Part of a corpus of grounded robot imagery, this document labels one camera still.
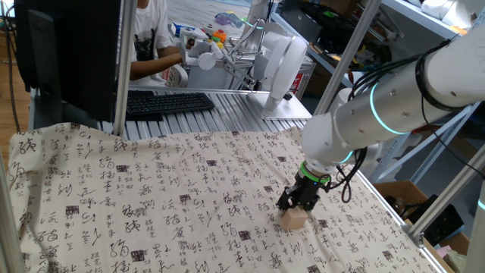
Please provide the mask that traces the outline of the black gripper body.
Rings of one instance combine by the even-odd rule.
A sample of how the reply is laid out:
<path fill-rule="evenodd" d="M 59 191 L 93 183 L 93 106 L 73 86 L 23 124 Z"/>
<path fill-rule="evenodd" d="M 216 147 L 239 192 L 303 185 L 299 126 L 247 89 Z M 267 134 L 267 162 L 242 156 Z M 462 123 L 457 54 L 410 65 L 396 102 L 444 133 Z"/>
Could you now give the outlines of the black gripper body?
<path fill-rule="evenodd" d="M 293 200 L 293 208 L 301 206 L 304 209 L 304 204 L 316 199 L 320 199 L 318 191 L 321 188 L 321 184 L 314 182 L 308 178 L 296 178 L 296 183 L 293 186 L 293 191 L 290 193 Z"/>

